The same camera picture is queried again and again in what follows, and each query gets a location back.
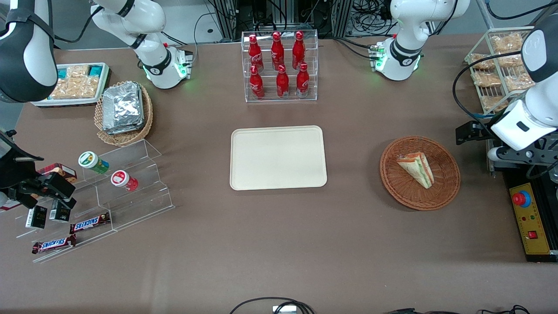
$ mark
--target table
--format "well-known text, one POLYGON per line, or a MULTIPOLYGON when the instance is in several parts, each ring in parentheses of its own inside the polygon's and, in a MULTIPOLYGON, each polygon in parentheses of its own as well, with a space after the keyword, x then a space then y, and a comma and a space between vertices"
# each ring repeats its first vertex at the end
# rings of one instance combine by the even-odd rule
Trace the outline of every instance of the table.
MULTIPOLYGON (((176 208, 45 264, 27 262, 31 248, 14 237, 14 218, 26 210, 2 213, 0 311, 228 313, 249 298, 285 296, 320 314, 474 313, 515 303, 555 312, 556 265, 525 262, 503 180, 485 168, 484 143, 455 146, 454 129, 468 117, 451 84, 479 36, 429 39, 404 82, 322 40, 319 100, 294 104, 244 102, 238 44, 200 46, 193 79, 166 91, 149 84, 132 50, 57 51, 58 63, 102 61, 114 71, 111 83, 146 86, 155 110, 147 139, 163 154, 157 163, 176 208), (235 129, 297 125, 323 129, 326 186, 230 188, 235 129), (383 149, 407 135, 440 142, 459 164, 461 190, 439 211, 410 210, 381 183, 383 149)), ((469 79, 458 95, 478 110, 469 79)), ((97 139, 92 118, 93 107, 27 104, 17 142, 46 158, 38 168, 77 168, 81 152, 114 148, 97 139)), ((269 313, 273 304, 238 313, 269 313)))

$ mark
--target snickers bar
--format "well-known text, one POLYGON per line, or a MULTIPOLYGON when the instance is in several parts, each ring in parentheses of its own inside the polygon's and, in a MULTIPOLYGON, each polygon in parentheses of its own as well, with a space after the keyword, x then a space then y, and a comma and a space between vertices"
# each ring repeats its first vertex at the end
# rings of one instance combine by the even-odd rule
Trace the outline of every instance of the snickers bar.
POLYGON ((70 234, 74 234, 78 231, 82 231, 88 228, 92 228, 94 226, 97 225, 102 225, 103 223, 107 223, 110 222, 110 214, 109 212, 106 212, 102 215, 99 215, 97 217, 91 218, 91 219, 87 219, 85 221, 82 222, 78 222, 75 225, 70 225, 70 234))
POLYGON ((65 246, 75 246, 75 235, 63 237, 62 239, 49 242, 36 242, 31 251, 33 254, 42 253, 48 250, 57 250, 65 246))

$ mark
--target wicker basket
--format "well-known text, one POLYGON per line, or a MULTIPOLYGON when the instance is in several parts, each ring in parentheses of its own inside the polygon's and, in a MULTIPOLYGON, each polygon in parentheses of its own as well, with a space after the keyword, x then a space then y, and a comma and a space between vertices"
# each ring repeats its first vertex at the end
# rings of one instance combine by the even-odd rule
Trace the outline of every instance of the wicker basket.
POLYGON ((461 176, 455 159, 437 142, 421 136, 402 137, 389 144, 380 159, 380 176, 388 192, 399 203, 419 211, 438 210, 449 204, 459 191, 461 176), (434 184, 425 189, 396 159, 399 155, 422 151, 434 175, 434 184))
MULTIPOLYGON (((117 83, 114 86, 120 86, 125 82, 117 83)), ((141 87, 141 93, 143 97, 143 115, 145 117, 145 126, 141 130, 131 131, 116 135, 108 135, 103 131, 103 97, 99 99, 97 105, 95 106, 95 126, 100 130, 97 136, 107 144, 116 146, 126 146, 131 143, 137 142, 147 136, 151 125, 153 124, 153 105, 151 104, 151 98, 147 94, 145 87, 141 87)))

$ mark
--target red bottle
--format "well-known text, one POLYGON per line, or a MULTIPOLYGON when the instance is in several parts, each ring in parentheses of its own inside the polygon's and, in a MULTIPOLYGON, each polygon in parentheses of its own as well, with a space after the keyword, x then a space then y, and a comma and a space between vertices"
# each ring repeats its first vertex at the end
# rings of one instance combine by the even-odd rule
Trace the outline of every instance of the red bottle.
POLYGON ((296 95, 300 98, 308 96, 308 82, 310 76, 308 75, 308 64, 302 62, 300 64, 300 72, 296 76, 296 95))
POLYGON ((265 96, 265 92, 263 91, 263 80, 262 77, 258 74, 258 68, 255 65, 250 67, 250 72, 252 75, 250 76, 250 87, 252 88, 252 93, 256 98, 260 101, 265 96))
POLYGON ((262 49, 258 45, 258 39, 256 34, 251 34, 250 38, 250 48, 248 48, 248 54, 250 55, 250 62, 255 65, 259 73, 263 72, 263 57, 262 49))
POLYGON ((292 68, 298 70, 300 69, 300 63, 304 62, 304 53, 306 53, 303 40, 304 33, 296 32, 295 39, 295 44, 292 46, 292 68))
POLYGON ((281 42, 281 33, 273 32, 273 44, 271 45, 271 61, 275 71, 279 71, 279 66, 285 64, 285 49, 281 42))
POLYGON ((288 98, 288 76, 287 68, 284 64, 279 65, 279 74, 277 74, 277 96, 280 99, 288 98))

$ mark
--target control panel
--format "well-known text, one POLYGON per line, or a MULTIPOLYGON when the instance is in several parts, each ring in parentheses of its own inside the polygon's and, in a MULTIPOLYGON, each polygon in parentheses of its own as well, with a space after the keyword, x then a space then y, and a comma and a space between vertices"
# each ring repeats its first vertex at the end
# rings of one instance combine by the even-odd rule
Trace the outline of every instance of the control panel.
POLYGON ((513 210, 526 254, 549 254, 550 248, 542 227, 531 184, 526 183, 509 189, 513 210))

